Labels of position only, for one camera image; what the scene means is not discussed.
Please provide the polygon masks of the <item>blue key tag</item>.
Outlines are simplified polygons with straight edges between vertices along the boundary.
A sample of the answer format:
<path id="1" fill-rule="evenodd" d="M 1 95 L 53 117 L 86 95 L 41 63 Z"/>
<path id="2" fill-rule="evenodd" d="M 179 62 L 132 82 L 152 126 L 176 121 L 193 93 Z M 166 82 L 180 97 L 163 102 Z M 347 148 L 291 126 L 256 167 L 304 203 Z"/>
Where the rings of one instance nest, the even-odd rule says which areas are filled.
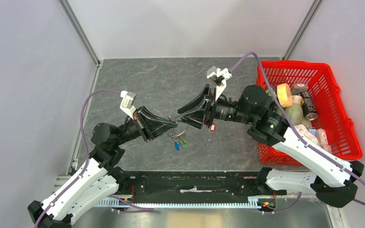
<path id="1" fill-rule="evenodd" d="M 174 147 L 177 151 L 180 150 L 180 144 L 177 141 L 174 142 Z"/>

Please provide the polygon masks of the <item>red key tag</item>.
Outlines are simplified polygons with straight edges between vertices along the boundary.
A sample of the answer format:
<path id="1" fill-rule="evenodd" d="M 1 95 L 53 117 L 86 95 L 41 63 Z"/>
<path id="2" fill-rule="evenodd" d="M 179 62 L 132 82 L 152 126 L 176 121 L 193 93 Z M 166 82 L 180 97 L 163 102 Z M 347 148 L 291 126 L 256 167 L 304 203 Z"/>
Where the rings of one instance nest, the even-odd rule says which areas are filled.
<path id="1" fill-rule="evenodd" d="M 209 131 L 210 131 L 211 133 L 214 133 L 214 132 L 215 132 L 215 128 L 216 128 L 216 123 L 212 123 L 212 124 L 211 124 L 211 126 L 210 126 Z"/>

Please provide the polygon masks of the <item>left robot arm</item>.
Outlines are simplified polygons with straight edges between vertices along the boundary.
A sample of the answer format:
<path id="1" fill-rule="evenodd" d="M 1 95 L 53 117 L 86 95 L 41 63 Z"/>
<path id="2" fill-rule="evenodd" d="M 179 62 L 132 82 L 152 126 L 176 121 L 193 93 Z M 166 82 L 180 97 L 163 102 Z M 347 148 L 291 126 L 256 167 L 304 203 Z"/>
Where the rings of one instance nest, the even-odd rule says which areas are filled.
<path id="1" fill-rule="evenodd" d="M 102 199 L 128 192 L 130 181 L 117 166 L 125 152 L 120 145 L 138 137 L 151 141 L 176 127 L 177 123 L 155 116 L 145 106 L 120 126 L 97 124 L 91 138 L 95 147 L 81 168 L 50 197 L 29 204 L 35 227 L 70 228 Z"/>

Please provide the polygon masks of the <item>green key tag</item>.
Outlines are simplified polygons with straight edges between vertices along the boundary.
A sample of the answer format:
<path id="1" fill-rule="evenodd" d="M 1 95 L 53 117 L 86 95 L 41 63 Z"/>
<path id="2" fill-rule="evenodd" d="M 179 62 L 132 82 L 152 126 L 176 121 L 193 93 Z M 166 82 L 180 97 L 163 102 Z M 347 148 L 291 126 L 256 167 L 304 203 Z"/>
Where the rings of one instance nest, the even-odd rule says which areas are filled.
<path id="1" fill-rule="evenodd" d="M 184 140 L 181 140 L 181 146 L 182 146 L 182 148 L 188 147 L 188 143 L 187 143 L 187 141 L 185 139 Z"/>

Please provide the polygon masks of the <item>metal keyring with keys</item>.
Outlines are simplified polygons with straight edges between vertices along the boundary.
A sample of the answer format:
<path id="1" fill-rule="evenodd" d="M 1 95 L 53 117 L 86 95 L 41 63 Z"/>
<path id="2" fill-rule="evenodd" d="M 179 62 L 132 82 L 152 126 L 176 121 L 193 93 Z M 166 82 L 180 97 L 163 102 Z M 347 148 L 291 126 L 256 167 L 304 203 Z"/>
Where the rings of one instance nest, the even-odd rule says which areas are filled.
<path id="1" fill-rule="evenodd" d="M 180 150 L 184 149 L 181 146 L 181 140 L 186 140 L 186 132 L 188 130 L 188 127 L 186 127 L 183 131 L 181 131 L 180 133 L 176 132 L 176 129 L 173 128 L 172 130 L 167 132 L 167 136 L 172 138 L 175 141 L 177 141 L 180 144 Z"/>

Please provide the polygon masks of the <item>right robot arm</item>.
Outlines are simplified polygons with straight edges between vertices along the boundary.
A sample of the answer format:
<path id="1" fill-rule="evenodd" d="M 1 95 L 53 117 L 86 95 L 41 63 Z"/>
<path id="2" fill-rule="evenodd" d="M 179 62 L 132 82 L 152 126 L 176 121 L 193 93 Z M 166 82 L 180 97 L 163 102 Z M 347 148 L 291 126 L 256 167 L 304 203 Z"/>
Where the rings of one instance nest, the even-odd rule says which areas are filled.
<path id="1" fill-rule="evenodd" d="M 216 90 L 205 85 L 192 101 L 178 109 L 176 120 L 197 129 L 214 128 L 214 120 L 250 125 L 253 140 L 281 151 L 307 168 L 305 172 L 260 170 L 255 188 L 260 194 L 291 190 L 314 194 L 320 201 L 342 208 L 355 199 L 355 180 L 363 173 L 358 161 L 344 161 L 299 134 L 285 118 L 269 109 L 272 97 L 258 85 L 244 88 L 238 101 L 216 98 Z"/>

